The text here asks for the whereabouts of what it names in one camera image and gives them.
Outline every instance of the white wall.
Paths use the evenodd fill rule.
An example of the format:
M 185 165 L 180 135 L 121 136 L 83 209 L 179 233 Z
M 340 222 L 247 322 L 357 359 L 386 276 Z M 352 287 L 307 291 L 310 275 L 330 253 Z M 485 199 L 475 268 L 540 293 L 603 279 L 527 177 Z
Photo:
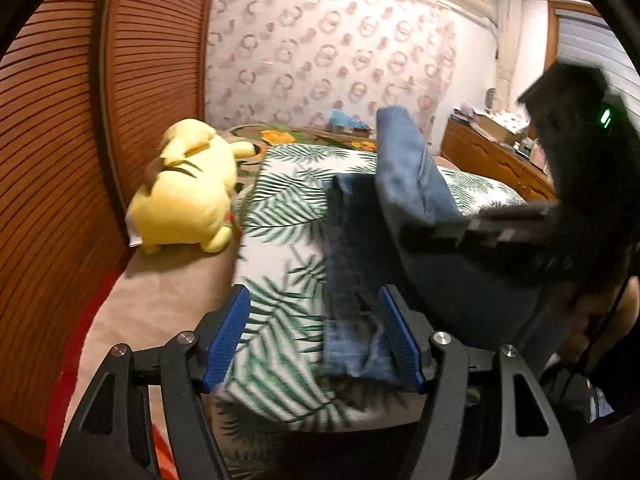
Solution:
M 437 152 L 453 108 L 463 102 L 484 109 L 484 94 L 495 86 L 496 41 L 488 20 L 477 20 L 451 12 L 456 31 L 456 67 L 449 89 L 440 101 L 431 133 L 431 151 Z
M 522 36 L 510 97 L 513 111 L 527 117 L 525 108 L 516 100 L 545 69 L 548 3 L 546 0 L 524 0 L 522 5 Z

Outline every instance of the pikachu plush toy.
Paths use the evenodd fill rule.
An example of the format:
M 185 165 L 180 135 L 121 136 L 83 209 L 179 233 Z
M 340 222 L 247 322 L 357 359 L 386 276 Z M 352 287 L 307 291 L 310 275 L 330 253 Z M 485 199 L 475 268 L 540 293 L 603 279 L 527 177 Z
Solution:
M 244 141 L 228 144 L 208 124 L 185 119 L 165 131 L 160 150 L 127 210 L 142 247 L 148 254 L 165 244 L 223 251 L 232 237 L 235 159 L 256 155 L 257 147 Z

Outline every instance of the brown slatted door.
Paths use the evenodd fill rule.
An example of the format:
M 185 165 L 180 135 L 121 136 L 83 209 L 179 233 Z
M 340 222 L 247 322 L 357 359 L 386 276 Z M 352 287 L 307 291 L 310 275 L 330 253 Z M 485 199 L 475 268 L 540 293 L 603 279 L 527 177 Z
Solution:
M 90 107 L 95 0 L 46 0 L 0 62 L 0 418 L 44 437 L 66 342 L 126 247 Z
M 164 130 L 184 118 L 202 118 L 202 29 L 209 1 L 111 0 L 106 102 L 127 203 Z

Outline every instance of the black cable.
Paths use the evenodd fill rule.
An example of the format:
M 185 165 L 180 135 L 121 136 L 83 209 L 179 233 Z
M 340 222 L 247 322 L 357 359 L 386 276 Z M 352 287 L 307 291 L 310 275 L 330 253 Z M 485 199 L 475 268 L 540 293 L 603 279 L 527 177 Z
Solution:
M 574 368 L 571 371 L 571 375 L 569 375 L 569 379 L 567 380 L 564 387 L 562 388 L 562 393 L 560 394 L 560 400 L 564 399 L 564 394 L 568 390 L 569 384 L 571 384 L 571 381 L 574 380 L 575 375 L 578 373 L 581 374 L 584 371 L 587 365 L 587 362 L 589 361 L 591 349 L 593 349 L 593 346 L 597 343 L 600 336 L 602 336 L 604 331 L 607 329 L 607 326 L 609 326 L 609 323 L 611 322 L 613 317 L 616 315 L 616 311 L 618 310 L 618 305 L 622 300 L 622 296 L 626 291 L 626 286 L 629 284 L 629 280 L 631 279 L 631 277 L 632 277 L 631 274 L 628 274 L 626 276 L 625 281 L 622 283 L 622 286 L 620 286 L 620 290 L 618 291 L 618 295 L 616 296 L 616 300 L 613 302 L 612 307 L 609 309 L 609 311 L 607 312 L 607 315 L 604 317 L 600 325 L 594 331 L 593 336 L 590 337 L 587 348 L 585 348 L 584 352 L 582 352 L 582 354 L 580 355 L 578 362 L 575 364 Z

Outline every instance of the person's hand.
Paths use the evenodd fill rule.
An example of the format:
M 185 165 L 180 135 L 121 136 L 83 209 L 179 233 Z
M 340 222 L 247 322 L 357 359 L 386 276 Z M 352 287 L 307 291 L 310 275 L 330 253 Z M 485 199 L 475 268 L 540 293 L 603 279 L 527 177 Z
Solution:
M 602 319 L 618 295 L 620 286 L 609 288 L 597 294 L 585 293 L 575 303 L 571 332 L 558 347 L 558 355 L 565 363 L 575 365 L 589 345 L 584 334 L 590 321 Z M 591 349 L 586 371 L 593 370 L 600 358 L 633 328 L 640 309 L 640 285 L 637 277 L 632 277 L 620 300 L 616 315 Z

